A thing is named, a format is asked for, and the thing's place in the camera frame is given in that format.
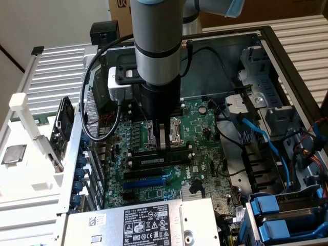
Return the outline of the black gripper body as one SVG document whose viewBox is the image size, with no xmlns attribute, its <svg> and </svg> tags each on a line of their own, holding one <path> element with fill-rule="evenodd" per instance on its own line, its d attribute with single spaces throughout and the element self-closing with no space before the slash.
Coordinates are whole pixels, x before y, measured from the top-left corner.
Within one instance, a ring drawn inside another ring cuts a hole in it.
<svg viewBox="0 0 328 246">
<path fill-rule="evenodd" d="M 160 124 L 164 124 L 180 101 L 181 78 L 177 76 L 166 85 L 140 84 L 141 104 L 145 111 Z"/>
</svg>

